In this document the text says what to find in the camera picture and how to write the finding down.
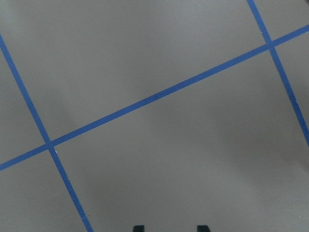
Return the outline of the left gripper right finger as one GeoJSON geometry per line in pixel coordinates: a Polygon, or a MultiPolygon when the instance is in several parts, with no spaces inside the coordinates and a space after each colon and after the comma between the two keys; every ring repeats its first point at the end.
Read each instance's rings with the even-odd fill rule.
{"type": "Polygon", "coordinates": [[[208,225],[197,225],[197,232],[210,232],[208,225]]]}

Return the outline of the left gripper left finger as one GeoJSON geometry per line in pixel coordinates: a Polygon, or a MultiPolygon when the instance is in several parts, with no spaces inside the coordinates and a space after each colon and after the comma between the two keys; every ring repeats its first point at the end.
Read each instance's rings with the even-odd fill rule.
{"type": "Polygon", "coordinates": [[[144,225],[135,225],[133,227],[133,232],[144,232],[144,225]]]}

